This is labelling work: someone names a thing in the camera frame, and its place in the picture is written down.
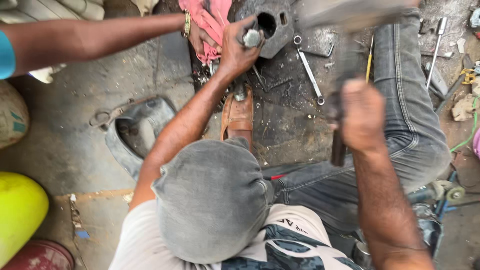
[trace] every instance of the jeans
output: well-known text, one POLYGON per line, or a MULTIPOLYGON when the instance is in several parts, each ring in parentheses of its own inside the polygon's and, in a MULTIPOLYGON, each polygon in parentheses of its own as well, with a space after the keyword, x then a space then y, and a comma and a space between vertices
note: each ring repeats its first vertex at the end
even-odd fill
MULTIPOLYGON (((419 11, 412 9, 397 23, 375 29, 374 83, 386 97, 386 144, 406 193, 435 180, 451 159, 425 88, 419 27, 419 11)), ((267 181, 248 149, 245 138, 201 140, 162 167, 152 189, 163 239, 174 255, 214 263, 237 254, 274 203, 308 207, 337 233, 358 228, 351 155, 343 168, 323 161, 267 181)))
MULTIPOLYGON (((386 144, 405 193, 435 180, 451 160, 425 87, 419 27, 419 10, 411 9, 397 23, 375 28, 374 84, 386 97, 386 144)), ((343 168, 323 161, 278 181, 282 191, 275 203, 306 206, 339 233, 358 227, 358 193, 351 155, 347 155, 343 168)))

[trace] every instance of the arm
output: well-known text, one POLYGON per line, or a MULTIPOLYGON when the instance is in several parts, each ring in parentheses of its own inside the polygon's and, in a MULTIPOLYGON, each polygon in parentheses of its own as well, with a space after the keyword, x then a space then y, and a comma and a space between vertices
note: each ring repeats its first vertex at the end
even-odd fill
POLYGON ((260 49, 245 49, 236 38, 237 33, 243 33, 252 21, 256 21, 256 17, 249 17, 225 28, 220 67, 158 135, 140 169, 130 210, 145 201, 155 199, 150 185, 161 176, 160 167, 168 163, 182 148, 200 138, 228 85, 255 63, 260 49))
MULTIPOLYGON (((182 13, 105 21, 54 20, 0 25, 15 51, 15 75, 57 63, 86 61, 128 49, 162 34, 183 31, 182 13)), ((189 36, 204 54, 203 40, 218 45, 192 20, 189 36)))
POLYGON ((352 149, 360 227, 375 267, 433 270, 385 146, 384 98, 365 80, 353 80, 343 89, 343 102, 346 116, 342 136, 352 149))

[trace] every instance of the yellow screwdriver handle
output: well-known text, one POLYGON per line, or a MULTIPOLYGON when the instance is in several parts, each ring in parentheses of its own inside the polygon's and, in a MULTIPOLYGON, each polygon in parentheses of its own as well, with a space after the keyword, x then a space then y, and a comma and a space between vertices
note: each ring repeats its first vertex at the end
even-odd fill
POLYGON ((368 83, 368 79, 370 79, 370 66, 372 65, 372 55, 368 55, 368 64, 367 64, 367 77, 365 81, 368 83))

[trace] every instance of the green bangle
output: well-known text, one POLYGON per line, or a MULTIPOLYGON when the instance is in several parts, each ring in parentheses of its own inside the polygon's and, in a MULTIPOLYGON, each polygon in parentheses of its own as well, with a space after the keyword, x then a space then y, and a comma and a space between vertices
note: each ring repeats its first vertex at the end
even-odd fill
POLYGON ((183 11, 185 13, 185 26, 183 28, 183 36, 188 38, 190 36, 190 26, 192 25, 192 17, 190 16, 190 12, 185 9, 183 11))

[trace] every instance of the rag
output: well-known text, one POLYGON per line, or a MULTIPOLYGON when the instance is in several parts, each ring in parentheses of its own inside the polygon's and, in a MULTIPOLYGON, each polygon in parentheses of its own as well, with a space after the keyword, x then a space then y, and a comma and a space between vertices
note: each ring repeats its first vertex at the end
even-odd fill
MULTIPOLYGON (((223 29, 229 25, 228 11, 232 5, 231 0, 179 0, 182 10, 187 9, 193 21, 219 45, 222 46, 223 29)), ((209 63, 220 57, 216 48, 204 42, 205 55, 197 53, 203 63, 209 63)))

